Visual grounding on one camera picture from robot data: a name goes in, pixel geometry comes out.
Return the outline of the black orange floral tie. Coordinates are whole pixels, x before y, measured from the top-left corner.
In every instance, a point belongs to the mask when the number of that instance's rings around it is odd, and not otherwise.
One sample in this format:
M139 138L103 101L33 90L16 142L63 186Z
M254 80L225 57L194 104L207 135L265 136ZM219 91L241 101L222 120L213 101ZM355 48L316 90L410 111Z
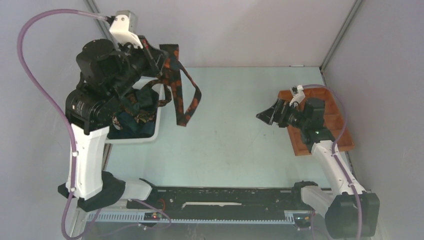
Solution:
M154 79L146 83L146 88L152 88L155 85L164 85L165 99L159 100L158 107L167 105L173 101L175 109L176 124L185 127L194 115L202 98L202 92L198 85L194 82L188 71L179 61L179 45L178 44L160 44L159 49L168 53L168 58L164 62L162 69L163 75L158 79ZM184 109L183 82L181 73L184 73L194 87L194 95L190 105Z

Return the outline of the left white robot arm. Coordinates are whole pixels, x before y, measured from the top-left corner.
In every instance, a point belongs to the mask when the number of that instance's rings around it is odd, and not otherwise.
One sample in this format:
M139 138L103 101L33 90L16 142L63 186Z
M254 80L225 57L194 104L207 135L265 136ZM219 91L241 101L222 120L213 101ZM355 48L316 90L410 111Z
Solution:
M87 43L76 56L80 80L65 101L65 118L71 130L68 179L57 191L77 199L86 212L114 205L120 200L138 200L153 208L158 194L143 180L124 181L102 169L104 145L120 110L121 99L142 77L161 74L169 54L142 39L141 46L108 39Z

